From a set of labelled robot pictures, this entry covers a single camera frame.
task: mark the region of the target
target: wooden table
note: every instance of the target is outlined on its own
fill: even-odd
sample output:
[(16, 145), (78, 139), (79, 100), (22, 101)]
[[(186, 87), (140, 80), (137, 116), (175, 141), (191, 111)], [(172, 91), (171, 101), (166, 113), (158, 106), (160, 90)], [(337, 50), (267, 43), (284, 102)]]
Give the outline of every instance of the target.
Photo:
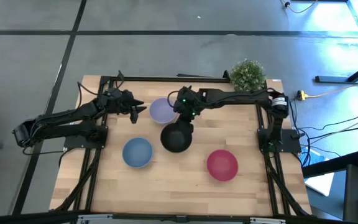
[[(82, 84), (97, 92), (100, 76), (86, 75)], [(268, 87), (282, 91), (280, 80), (267, 80)], [(167, 97), (183, 85), (198, 88), (219, 88), (232, 91), (228, 83), (125, 82), (134, 97), (150, 106), (157, 98)], [(94, 98), (83, 91), (83, 103)], [(149, 109), (139, 114), (136, 124), (129, 115), (108, 116), (106, 147), (102, 150), (92, 212), (153, 213), (184, 215), (271, 216), (265, 164), (259, 151), (255, 105), (229, 105), (204, 110), (193, 121), (193, 143), (185, 152), (174, 154), (163, 148), (160, 132), (163, 126), (153, 122)], [(290, 129), (289, 118), (283, 128)], [(152, 162), (143, 169), (132, 169), (122, 160), (124, 144), (134, 137), (148, 139), (154, 148)], [(239, 162), (237, 176), (229, 182), (218, 182), (206, 170), (206, 159), (218, 149), (232, 152)], [(73, 150), (62, 160), (50, 208), (56, 208), (78, 182), (84, 149)], [(285, 183), (296, 201), (311, 212), (299, 161), (281, 153)], [(275, 188), (278, 208), (283, 213), (278, 187)], [(81, 199), (86, 200), (87, 186)]]

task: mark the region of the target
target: pink bowl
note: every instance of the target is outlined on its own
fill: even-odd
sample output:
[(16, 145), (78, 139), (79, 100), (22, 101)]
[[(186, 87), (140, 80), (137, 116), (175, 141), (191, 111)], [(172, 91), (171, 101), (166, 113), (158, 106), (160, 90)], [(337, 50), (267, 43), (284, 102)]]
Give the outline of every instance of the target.
[(226, 150), (212, 152), (208, 156), (206, 167), (209, 174), (218, 181), (233, 179), (239, 170), (236, 157)]

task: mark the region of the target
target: black bowl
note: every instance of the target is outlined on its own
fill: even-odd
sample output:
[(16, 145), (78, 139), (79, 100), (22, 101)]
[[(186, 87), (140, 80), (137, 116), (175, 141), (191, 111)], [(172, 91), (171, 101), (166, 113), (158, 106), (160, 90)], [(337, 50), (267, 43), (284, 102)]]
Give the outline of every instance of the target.
[(161, 143), (170, 152), (183, 152), (188, 149), (193, 139), (191, 131), (179, 123), (165, 126), (161, 131)]

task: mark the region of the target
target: concrete floor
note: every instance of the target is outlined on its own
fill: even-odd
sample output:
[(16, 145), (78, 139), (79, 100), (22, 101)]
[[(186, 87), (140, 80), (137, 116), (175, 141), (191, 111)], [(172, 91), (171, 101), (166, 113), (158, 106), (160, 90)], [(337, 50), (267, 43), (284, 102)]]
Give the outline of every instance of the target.
[[(309, 3), (293, 2), (295, 9)], [(0, 29), (71, 30), (80, 0), (0, 0)], [(280, 0), (88, 0), (80, 30), (296, 30), (358, 31), (344, 3), (317, 3), (303, 14)], [(10, 212), (27, 157), (12, 129), (44, 112), (68, 36), (0, 36), (0, 215)], [(83, 75), (220, 77), (245, 58), (258, 60), (267, 78), (281, 79), (285, 92), (315, 95), (342, 85), (315, 84), (316, 75), (349, 76), (358, 70), (358, 38), (253, 36), (77, 36), (54, 112), (72, 109)], [(358, 87), (298, 103), (298, 126), (322, 127), (358, 115)], [(345, 128), (339, 125), (326, 131)], [(325, 132), (308, 131), (310, 136)], [(60, 150), (63, 140), (44, 142)], [(358, 131), (315, 146), (341, 155), (358, 151)], [(326, 157), (332, 154), (320, 152)], [(48, 210), (59, 155), (40, 157), (24, 213)]]

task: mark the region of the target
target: potted plant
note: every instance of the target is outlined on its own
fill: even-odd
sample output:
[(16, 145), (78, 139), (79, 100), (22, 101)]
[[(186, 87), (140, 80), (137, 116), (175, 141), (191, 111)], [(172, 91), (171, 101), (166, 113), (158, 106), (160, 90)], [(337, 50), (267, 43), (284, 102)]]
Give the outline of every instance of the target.
[(229, 76), (236, 91), (261, 90), (265, 86), (264, 68), (253, 60), (239, 62), (232, 68)]

